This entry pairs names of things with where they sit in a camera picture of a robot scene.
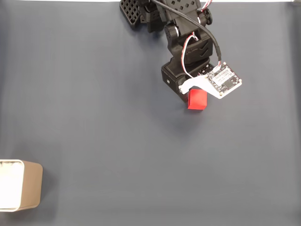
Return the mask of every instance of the cable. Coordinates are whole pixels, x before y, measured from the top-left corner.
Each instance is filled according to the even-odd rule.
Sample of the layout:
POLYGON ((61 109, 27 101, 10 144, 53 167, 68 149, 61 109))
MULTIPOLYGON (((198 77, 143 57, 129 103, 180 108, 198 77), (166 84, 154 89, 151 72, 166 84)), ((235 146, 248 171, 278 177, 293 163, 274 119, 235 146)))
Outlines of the cable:
POLYGON ((186 39, 186 41, 184 42, 184 45, 183 45, 183 50, 182 50, 182 54, 181 54, 181 64, 182 64, 182 68, 183 68, 184 72, 188 76, 193 78, 193 76, 186 71, 185 64, 184 64, 186 48, 187 48, 188 42, 191 38, 194 38, 195 41, 198 41, 198 38, 197 38, 197 36, 195 36, 194 32, 190 36, 188 36, 188 38, 186 39))
POLYGON ((203 30, 211 39, 212 39, 212 42, 214 44, 214 47, 215 47, 215 51, 216 51, 216 54, 217 54, 217 57, 218 57, 218 61, 221 61, 222 60, 222 53, 221 53, 221 50, 220 50, 220 47, 215 39, 215 37, 212 35, 212 33, 207 29, 205 28, 203 25, 199 24, 198 22, 194 21, 193 19, 191 19, 189 16, 186 16, 184 13, 181 13, 167 5, 165 5, 164 3, 158 1, 158 0, 151 0, 153 3, 155 3, 156 5, 158 6, 161 6, 162 8, 174 13, 174 14, 177 14, 178 16, 184 18, 185 20, 191 22, 192 24, 194 24, 195 26, 199 27, 201 30, 203 30))
POLYGON ((205 5, 200 9, 200 10, 197 10, 197 11, 201 11, 203 12, 206 8, 208 8, 211 4, 212 0, 208 0, 205 5))

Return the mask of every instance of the blue-gray tabletop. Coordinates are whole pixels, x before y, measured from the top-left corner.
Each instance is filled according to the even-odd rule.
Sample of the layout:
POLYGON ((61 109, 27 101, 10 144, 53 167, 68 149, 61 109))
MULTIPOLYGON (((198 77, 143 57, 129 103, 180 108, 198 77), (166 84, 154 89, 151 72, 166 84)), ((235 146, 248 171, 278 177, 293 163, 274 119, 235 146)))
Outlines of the blue-gray tabletop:
POLYGON ((191 112, 161 79, 165 34, 117 2, 2 3, 0 159, 44 175, 1 226, 301 224, 301 7, 210 8, 243 85, 191 112))

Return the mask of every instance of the circuit board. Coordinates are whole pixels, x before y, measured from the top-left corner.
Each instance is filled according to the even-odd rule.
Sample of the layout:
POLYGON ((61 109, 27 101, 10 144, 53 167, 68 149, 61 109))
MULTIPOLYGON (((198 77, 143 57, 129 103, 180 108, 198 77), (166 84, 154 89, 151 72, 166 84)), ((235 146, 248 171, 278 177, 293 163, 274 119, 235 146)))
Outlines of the circuit board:
POLYGON ((219 68, 215 67, 206 74, 206 77, 220 93, 220 96, 230 93, 242 84, 242 80, 226 63, 223 63, 219 68))

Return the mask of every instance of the red and white wire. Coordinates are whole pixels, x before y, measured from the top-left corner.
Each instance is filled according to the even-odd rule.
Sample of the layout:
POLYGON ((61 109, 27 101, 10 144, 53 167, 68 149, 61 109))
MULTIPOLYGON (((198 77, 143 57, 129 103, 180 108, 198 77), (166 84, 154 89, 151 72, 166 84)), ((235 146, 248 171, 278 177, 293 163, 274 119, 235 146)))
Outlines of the red and white wire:
POLYGON ((186 48, 187 48, 188 42, 189 42, 189 40, 190 40, 191 38, 194 38, 195 41, 198 41, 198 38, 197 38, 197 36, 194 34, 194 32, 193 32, 190 36, 188 36, 188 38, 186 39, 186 41, 184 42, 184 45, 183 45, 183 50, 182 50, 182 55, 181 55, 181 64, 182 64, 182 68, 183 68, 184 72, 185 72, 188 76, 190 76, 191 78, 193 78, 192 75, 189 74, 189 73, 186 71, 185 64, 184 64, 184 57, 185 57, 186 48))
POLYGON ((212 0, 208 0, 208 1, 205 3, 205 5, 203 5, 201 11, 203 12, 206 8, 208 8, 208 7, 210 6, 211 2, 212 2, 212 0))

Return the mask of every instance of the red cube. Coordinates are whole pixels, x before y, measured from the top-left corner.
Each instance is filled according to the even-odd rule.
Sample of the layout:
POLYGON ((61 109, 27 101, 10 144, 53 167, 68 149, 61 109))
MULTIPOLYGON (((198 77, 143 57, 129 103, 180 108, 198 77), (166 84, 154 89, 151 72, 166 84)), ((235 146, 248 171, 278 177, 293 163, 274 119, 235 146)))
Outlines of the red cube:
POLYGON ((191 89, 188 94, 188 109, 204 110, 207 107, 207 92, 202 89, 191 89))

